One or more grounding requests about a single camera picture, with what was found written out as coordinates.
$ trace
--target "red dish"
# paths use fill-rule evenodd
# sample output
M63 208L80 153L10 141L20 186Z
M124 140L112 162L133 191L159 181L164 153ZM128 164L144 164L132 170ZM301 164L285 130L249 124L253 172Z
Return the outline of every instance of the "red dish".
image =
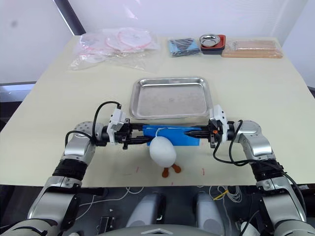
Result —
M225 35L223 34L218 34L218 36L220 37L220 42L218 44L216 44L213 47L204 47L204 46L200 46L201 49L207 49L207 50L211 50L211 49L222 49L225 47Z

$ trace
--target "metal tray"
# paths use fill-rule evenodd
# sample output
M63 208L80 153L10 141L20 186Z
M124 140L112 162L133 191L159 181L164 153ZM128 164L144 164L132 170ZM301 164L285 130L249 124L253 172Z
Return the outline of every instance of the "metal tray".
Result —
M136 119L205 117L211 108L201 77L144 78L133 85L130 114Z

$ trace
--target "white wall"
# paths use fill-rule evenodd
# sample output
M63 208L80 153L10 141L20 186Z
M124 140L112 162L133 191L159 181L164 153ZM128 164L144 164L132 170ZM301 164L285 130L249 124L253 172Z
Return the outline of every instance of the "white wall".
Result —
M71 37L52 0L0 0L0 84L36 81Z
M308 86L315 88L315 0L307 2L283 49Z
M139 27L163 35L275 36L281 43L307 0L69 0L86 31Z

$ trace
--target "small metal bowl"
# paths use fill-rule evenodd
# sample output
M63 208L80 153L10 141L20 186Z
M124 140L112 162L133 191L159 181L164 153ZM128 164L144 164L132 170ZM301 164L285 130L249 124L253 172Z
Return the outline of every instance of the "small metal bowl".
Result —
M199 41L204 47L213 47L216 44L220 43L220 37L216 34L207 33L199 38Z

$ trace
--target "table surface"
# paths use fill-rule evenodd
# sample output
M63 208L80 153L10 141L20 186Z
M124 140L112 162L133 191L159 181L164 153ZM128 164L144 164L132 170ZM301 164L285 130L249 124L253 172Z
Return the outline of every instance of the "table surface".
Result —
M72 48L78 37L37 81L0 133L0 184L44 185L64 150L67 131L92 120L98 105L119 101L129 114L135 81L156 76L201 76L208 81L213 104L220 104L228 120L250 119L260 124L277 160L297 183L314 183L313 157L315 100L291 62L282 59L237 59L219 55L171 58L166 48L157 73L102 63L70 71ZM106 124L113 107L99 114ZM206 124L208 118L164 119L149 123ZM251 168L217 162L206 140L198 147L175 147L180 174L162 168L149 156L146 145L98 147L83 179L83 186L252 185ZM244 159L239 144L235 159ZM218 156L228 159L228 143Z

